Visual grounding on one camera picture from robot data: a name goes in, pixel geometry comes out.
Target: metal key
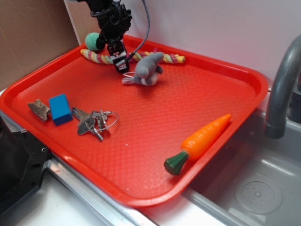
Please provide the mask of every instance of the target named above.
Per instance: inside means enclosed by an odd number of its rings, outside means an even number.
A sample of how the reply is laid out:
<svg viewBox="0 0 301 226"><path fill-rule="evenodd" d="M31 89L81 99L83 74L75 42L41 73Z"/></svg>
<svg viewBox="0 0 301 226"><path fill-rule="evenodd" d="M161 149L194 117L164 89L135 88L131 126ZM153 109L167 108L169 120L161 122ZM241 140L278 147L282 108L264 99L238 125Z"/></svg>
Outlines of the metal key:
<svg viewBox="0 0 301 226"><path fill-rule="evenodd" d="M109 131L109 127L106 122L108 120L108 116L102 111L102 109L100 109L100 112L92 111L92 117L97 119L98 127L100 129L106 129Z"/></svg>
<svg viewBox="0 0 301 226"><path fill-rule="evenodd" d="M72 109L72 114L80 120L77 130L79 135L91 132L92 134L96 135L100 141L103 141L102 135L100 135L95 128L95 119L92 117L92 114L86 113L76 107Z"/></svg>

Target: sink drain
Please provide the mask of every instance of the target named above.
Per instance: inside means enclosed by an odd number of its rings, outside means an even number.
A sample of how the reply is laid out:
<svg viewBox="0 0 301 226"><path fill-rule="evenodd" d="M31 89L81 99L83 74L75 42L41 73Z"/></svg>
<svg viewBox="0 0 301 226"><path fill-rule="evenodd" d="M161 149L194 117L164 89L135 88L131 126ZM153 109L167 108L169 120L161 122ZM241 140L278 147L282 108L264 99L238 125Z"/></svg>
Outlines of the sink drain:
<svg viewBox="0 0 301 226"><path fill-rule="evenodd" d="M277 210L282 202L280 188L261 176L239 181L236 185L235 197L244 209L258 214L271 213Z"/></svg>

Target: orange carrot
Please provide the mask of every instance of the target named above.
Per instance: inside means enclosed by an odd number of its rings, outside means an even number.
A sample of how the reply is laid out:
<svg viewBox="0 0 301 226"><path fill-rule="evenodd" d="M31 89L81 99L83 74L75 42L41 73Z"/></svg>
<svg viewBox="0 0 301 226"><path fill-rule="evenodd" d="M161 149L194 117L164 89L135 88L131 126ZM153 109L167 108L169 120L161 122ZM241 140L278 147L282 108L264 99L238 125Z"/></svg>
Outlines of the orange carrot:
<svg viewBox="0 0 301 226"><path fill-rule="evenodd" d="M225 130L230 119L230 114L224 115L186 138L181 145L182 151L176 156L166 159L165 169L173 175L179 175L187 159L198 160L213 145Z"/></svg>

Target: green ball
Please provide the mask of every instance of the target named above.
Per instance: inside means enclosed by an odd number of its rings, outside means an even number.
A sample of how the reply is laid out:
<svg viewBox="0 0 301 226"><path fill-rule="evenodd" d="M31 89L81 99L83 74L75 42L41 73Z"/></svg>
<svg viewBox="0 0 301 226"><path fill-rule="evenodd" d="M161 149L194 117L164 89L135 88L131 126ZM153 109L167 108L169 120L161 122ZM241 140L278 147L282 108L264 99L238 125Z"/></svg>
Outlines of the green ball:
<svg viewBox="0 0 301 226"><path fill-rule="evenodd" d="M91 51L99 51L96 47L96 40L98 39L99 33L93 32L86 36L85 43L86 47Z"/></svg>

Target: gray cable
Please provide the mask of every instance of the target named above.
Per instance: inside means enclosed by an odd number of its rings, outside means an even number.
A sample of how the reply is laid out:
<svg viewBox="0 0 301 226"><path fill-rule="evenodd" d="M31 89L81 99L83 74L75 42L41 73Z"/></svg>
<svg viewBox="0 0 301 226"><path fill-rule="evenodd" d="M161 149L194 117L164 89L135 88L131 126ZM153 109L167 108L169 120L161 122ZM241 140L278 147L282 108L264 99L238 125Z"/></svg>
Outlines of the gray cable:
<svg viewBox="0 0 301 226"><path fill-rule="evenodd" d="M145 9L145 12L146 12L146 17L147 17L147 29L146 29L146 34L145 34L145 37L143 39L143 41L140 43L140 45L131 53L131 55L128 57L129 59L131 59L135 53L143 46L143 44L146 42L147 40L147 37L149 36L149 33L150 33L150 27L151 27L151 20L150 20L150 14L149 14L149 11L148 11L148 8L147 8L147 5L146 5L146 2L145 0L142 0L143 2L143 5L144 5L144 9Z"/></svg>

